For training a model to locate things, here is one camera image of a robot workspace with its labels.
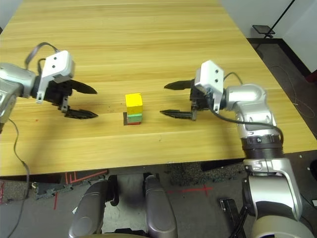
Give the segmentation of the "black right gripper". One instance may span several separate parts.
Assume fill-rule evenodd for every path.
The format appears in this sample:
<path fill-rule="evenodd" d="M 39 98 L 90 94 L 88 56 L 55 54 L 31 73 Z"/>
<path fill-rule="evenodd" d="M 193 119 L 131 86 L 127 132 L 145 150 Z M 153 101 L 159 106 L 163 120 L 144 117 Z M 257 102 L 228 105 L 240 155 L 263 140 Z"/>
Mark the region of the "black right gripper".
<path fill-rule="evenodd" d="M 192 86 L 194 79 L 191 80 L 180 80 L 171 82 L 164 86 L 164 89 L 170 90 L 185 90 L 191 89 L 190 91 L 190 101 L 191 101 L 191 111 L 184 112 L 180 110 L 162 110 L 165 116 L 169 116 L 176 119 L 190 119 L 195 121 L 197 118 L 197 111 L 210 110 L 213 106 L 212 94 L 205 95 L 195 86 Z"/>

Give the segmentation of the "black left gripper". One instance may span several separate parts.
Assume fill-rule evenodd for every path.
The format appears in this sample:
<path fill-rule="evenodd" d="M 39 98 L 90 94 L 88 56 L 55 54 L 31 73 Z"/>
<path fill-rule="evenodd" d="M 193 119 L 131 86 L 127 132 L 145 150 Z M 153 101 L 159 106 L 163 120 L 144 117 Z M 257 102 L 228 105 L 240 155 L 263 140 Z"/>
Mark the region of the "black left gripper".
<path fill-rule="evenodd" d="M 72 95 L 72 89 L 83 94 L 97 94 L 97 91 L 82 82 L 69 80 L 62 83 L 51 81 L 46 89 L 45 101 L 57 106 L 66 118 L 93 119 L 97 114 L 87 110 L 73 110 L 68 105 L 68 97 Z"/>

